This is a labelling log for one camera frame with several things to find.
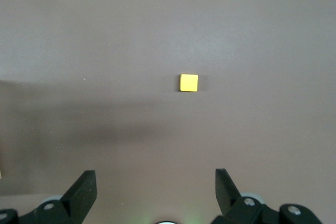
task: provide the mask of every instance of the table surface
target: table surface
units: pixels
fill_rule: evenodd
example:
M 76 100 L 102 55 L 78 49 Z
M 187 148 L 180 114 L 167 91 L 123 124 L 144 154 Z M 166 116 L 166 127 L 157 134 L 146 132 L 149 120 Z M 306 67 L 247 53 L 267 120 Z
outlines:
M 336 0 L 0 6 L 0 209 L 95 169 L 84 223 L 210 223 L 226 168 L 271 208 L 334 223 Z

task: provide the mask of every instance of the metal bolt head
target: metal bolt head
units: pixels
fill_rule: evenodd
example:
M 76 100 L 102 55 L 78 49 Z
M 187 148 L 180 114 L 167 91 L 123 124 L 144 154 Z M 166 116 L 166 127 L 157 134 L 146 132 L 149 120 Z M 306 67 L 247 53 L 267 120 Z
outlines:
M 301 214 L 300 209 L 295 207 L 295 206 L 289 206 L 287 209 L 291 214 L 294 214 L 294 215 L 300 215 Z
M 54 207 L 54 204 L 53 203 L 49 203 L 49 204 L 46 204 L 44 207 L 43 207 L 43 210 L 49 210 L 51 208 Z
M 246 204 L 246 205 L 248 205 L 248 206 L 255 206 L 256 205 L 256 203 L 254 202 L 254 200 L 252 200 L 252 199 L 250 199 L 250 198 L 246 198 L 246 199 L 244 199 L 244 203 Z
M 8 217 L 8 214 L 6 213 L 0 214 L 0 220 L 6 219 L 7 217 Z

